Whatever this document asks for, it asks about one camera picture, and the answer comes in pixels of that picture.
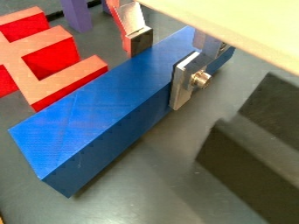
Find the gray surface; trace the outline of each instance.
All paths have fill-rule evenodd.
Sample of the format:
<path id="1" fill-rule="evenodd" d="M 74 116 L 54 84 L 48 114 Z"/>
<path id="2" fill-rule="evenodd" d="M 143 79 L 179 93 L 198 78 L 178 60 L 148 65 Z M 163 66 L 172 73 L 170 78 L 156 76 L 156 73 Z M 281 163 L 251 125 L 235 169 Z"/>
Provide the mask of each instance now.
<path id="1" fill-rule="evenodd" d="M 98 54 L 110 67 L 127 59 L 112 18 L 92 8 L 94 30 L 72 29 L 80 55 Z M 183 27 L 148 11 L 154 41 Z M 66 26 L 64 18 L 52 25 Z M 66 199 L 35 177 L 7 129 L 34 112 L 20 92 L 0 99 L 0 212 L 7 224 L 253 224 L 267 223 L 249 205 L 195 162 L 215 121 L 230 119 L 265 78 L 277 70 L 237 51 L 210 87 L 198 91 L 140 137 L 116 162 Z M 289 80 L 293 76 L 277 70 Z"/>

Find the metal bracket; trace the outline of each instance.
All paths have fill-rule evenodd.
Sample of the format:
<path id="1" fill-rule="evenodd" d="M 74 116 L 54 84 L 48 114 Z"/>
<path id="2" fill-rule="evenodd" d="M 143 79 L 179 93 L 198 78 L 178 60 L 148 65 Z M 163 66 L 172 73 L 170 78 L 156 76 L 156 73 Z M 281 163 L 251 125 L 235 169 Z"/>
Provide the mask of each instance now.
<path id="1" fill-rule="evenodd" d="M 136 56 L 154 44 L 154 29 L 146 25 L 140 4 L 130 0 L 107 0 L 107 7 L 122 33 L 127 56 Z"/>
<path id="2" fill-rule="evenodd" d="M 209 64 L 230 49 L 222 41 L 195 31 L 193 45 L 199 49 L 191 52 L 175 65 L 172 70 L 172 90 L 170 107 L 178 110 L 191 99 L 195 88 L 206 88 L 211 83 L 207 74 Z"/>

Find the bolt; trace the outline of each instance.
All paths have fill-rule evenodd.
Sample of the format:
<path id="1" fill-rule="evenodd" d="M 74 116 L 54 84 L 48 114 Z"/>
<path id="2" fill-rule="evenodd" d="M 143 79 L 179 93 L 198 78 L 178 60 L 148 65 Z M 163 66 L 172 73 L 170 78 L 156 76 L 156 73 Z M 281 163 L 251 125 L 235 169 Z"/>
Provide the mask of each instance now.
<path id="1" fill-rule="evenodd" d="M 206 88 L 211 84 L 211 76 L 201 70 L 191 76 L 191 84 L 195 87 Z"/>

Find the blue rectangular block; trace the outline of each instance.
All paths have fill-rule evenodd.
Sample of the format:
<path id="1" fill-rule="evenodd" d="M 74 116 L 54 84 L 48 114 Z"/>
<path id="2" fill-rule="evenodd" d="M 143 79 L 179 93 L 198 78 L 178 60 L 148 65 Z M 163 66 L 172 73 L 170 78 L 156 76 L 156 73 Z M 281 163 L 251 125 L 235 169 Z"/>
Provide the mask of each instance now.
<path id="1" fill-rule="evenodd" d="M 193 34 L 183 28 L 10 129 L 39 179 L 66 197 L 171 111 L 174 64 L 194 50 Z"/>

